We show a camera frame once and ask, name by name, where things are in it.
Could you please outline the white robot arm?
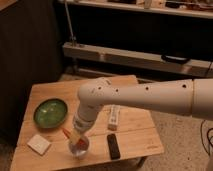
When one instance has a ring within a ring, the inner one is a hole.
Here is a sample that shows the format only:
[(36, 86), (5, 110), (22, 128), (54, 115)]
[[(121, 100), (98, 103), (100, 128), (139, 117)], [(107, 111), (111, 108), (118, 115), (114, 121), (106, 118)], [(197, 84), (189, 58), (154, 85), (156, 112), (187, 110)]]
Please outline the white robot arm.
[(113, 85), (107, 78), (82, 84), (73, 127), (84, 134), (105, 105), (122, 105), (213, 120), (213, 79), (187, 79), (146, 84)]

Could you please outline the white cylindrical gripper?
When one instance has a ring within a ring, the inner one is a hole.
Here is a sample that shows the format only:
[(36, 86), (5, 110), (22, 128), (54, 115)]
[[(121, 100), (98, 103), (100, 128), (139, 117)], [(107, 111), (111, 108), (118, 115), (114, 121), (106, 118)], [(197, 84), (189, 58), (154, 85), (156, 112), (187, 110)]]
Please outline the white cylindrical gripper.
[(95, 124), (94, 121), (85, 121), (81, 119), (78, 114), (73, 116), (73, 128), (79, 133), (72, 133), (70, 135), (70, 142), (75, 145), (81, 138), (81, 135), (84, 135), (87, 131), (89, 131), (93, 125)]

